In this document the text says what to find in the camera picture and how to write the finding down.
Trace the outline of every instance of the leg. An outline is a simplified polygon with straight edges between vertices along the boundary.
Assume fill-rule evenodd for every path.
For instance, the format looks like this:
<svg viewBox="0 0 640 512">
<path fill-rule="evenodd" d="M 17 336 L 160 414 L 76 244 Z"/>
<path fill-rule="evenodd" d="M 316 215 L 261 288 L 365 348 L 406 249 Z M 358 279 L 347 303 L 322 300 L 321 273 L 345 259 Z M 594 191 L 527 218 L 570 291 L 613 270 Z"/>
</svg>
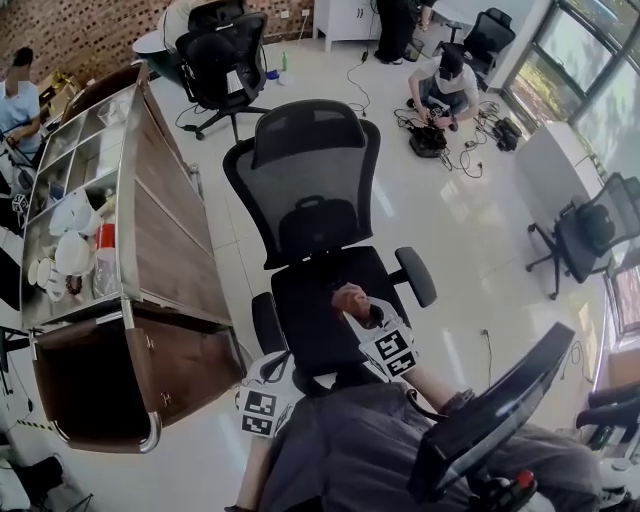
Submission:
<svg viewBox="0 0 640 512">
<path fill-rule="evenodd" d="M 558 292 L 560 291 L 560 254 L 558 253 L 553 255 L 553 273 L 555 277 L 556 291 L 549 295 L 549 298 L 551 300 L 556 300 L 558 298 Z"/>
<path fill-rule="evenodd" d="M 240 137 L 238 136 L 238 121 L 235 114 L 231 114 L 231 126 L 233 127 L 233 136 L 236 138 L 236 142 L 240 142 Z"/>
<path fill-rule="evenodd" d="M 489 458 L 487 467 L 491 476 L 504 478 L 515 478 L 523 468 L 532 471 L 538 491 L 556 512 L 598 510 L 598 461 L 569 437 L 527 424 Z"/>
<path fill-rule="evenodd" d="M 244 107 L 242 110 L 239 110 L 244 114 L 268 114 L 270 110 L 268 108 L 259 108 L 259 107 Z"/>
</svg>

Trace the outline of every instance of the black monitor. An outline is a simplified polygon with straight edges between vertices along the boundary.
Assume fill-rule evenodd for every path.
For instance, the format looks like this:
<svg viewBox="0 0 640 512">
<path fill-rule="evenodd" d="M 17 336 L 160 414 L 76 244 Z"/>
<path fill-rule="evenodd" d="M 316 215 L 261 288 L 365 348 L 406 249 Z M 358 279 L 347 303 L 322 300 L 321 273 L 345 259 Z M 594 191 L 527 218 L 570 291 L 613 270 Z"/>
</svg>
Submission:
<svg viewBox="0 0 640 512">
<path fill-rule="evenodd" d="M 574 334 L 556 323 L 500 381 L 424 434 L 408 484 L 416 501 L 441 499 L 455 482 L 483 468 L 527 422 L 551 387 Z"/>
</svg>

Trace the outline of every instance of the chair armrest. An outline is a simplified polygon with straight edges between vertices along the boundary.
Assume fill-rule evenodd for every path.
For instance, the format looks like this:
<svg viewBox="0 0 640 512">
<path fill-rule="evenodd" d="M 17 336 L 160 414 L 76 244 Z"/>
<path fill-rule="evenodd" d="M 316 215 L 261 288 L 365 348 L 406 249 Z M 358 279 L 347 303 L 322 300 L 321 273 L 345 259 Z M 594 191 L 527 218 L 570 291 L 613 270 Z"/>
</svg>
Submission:
<svg viewBox="0 0 640 512">
<path fill-rule="evenodd" d="M 431 274 L 413 247 L 401 247 L 396 250 L 396 258 L 401 269 L 389 277 L 394 285 L 408 282 L 418 299 L 420 307 L 426 308 L 438 298 Z"/>
<path fill-rule="evenodd" d="M 273 295 L 266 292 L 254 297 L 251 301 L 251 313 L 258 343 L 265 355 L 287 350 Z"/>
</svg>

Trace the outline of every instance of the shirt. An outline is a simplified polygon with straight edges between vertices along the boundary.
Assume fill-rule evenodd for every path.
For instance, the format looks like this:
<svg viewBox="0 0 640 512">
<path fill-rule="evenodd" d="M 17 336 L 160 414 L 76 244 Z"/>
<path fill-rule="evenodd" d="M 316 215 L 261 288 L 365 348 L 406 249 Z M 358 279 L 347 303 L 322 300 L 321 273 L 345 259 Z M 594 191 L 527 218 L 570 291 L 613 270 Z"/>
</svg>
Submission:
<svg viewBox="0 0 640 512">
<path fill-rule="evenodd" d="M 201 5 L 202 0 L 176 0 L 158 20 L 158 30 L 165 46 L 175 52 L 176 41 L 189 32 L 191 11 Z"/>
<path fill-rule="evenodd" d="M 18 82 L 18 94 L 7 97 L 5 82 L 0 82 L 0 130 L 5 137 L 20 125 L 31 123 L 40 115 L 38 88 L 31 82 Z M 24 137 L 18 146 L 28 158 L 38 151 L 42 137 L 39 133 Z"/>
<path fill-rule="evenodd" d="M 467 95 L 469 106 L 475 106 L 480 103 L 480 93 L 478 92 L 478 81 L 476 75 L 469 64 L 462 67 L 462 73 L 451 80 L 443 80 L 440 78 L 440 61 L 442 57 L 435 57 L 425 64 L 424 72 L 429 76 L 435 76 L 436 84 L 440 92 L 450 94 L 452 92 L 464 91 Z"/>
</svg>

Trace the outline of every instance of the office chair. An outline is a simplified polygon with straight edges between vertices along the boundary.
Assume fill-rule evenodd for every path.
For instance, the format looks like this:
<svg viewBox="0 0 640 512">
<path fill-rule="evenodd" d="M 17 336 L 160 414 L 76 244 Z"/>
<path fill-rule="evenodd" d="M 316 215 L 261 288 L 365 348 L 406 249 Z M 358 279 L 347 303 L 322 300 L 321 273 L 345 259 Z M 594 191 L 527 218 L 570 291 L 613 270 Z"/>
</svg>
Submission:
<svg viewBox="0 0 640 512">
<path fill-rule="evenodd" d="M 471 58 L 464 61 L 483 77 L 495 67 L 500 52 L 516 38 L 510 28 L 511 18 L 499 9 L 489 9 L 491 13 L 478 14 L 476 24 L 462 44 L 455 44 L 462 55 L 467 52 Z"/>
<path fill-rule="evenodd" d="M 253 321 L 265 354 L 287 347 L 308 377 L 364 362 L 358 340 L 331 306 L 346 283 L 389 302 L 409 319 L 394 289 L 409 282 L 420 306 L 436 300 L 416 252 L 396 251 L 389 274 L 373 247 L 346 247 L 373 236 L 371 186 L 380 147 L 374 124 L 345 104 L 290 103 L 256 126 L 255 138 L 233 147 L 224 172 L 251 214 L 267 251 L 272 293 L 253 299 Z"/>
<path fill-rule="evenodd" d="M 176 41 L 184 59 L 178 71 L 189 101 L 218 111 L 202 125 L 185 125 L 183 130 L 194 132 L 198 140 L 203 140 L 203 130 L 229 116 L 238 142 L 236 114 L 268 112 L 249 106 L 267 81 L 258 53 L 266 22 L 264 13 L 246 14 L 223 27 L 201 28 Z M 229 92 L 228 75 L 232 72 L 242 85 L 239 91 Z"/>
<path fill-rule="evenodd" d="M 565 274 L 584 283 L 591 274 L 603 272 L 608 267 L 596 267 L 600 258 L 619 243 L 640 235 L 640 209 L 631 192 L 638 189 L 636 178 L 625 180 L 620 174 L 612 174 L 600 193 L 591 201 L 580 204 L 574 200 L 560 212 L 551 236 L 538 224 L 531 224 L 530 233 L 538 231 L 551 254 L 526 266 L 527 272 L 553 259 L 555 292 L 549 295 L 556 300 L 560 289 L 560 263 L 567 266 Z"/>
<path fill-rule="evenodd" d="M 189 14 L 189 32 L 218 28 L 251 11 L 243 0 L 218 0 L 196 7 Z"/>
<path fill-rule="evenodd" d="M 495 20 L 499 21 L 505 27 L 511 28 L 512 18 L 506 12 L 502 12 L 496 7 L 490 7 L 485 12 Z"/>
</svg>

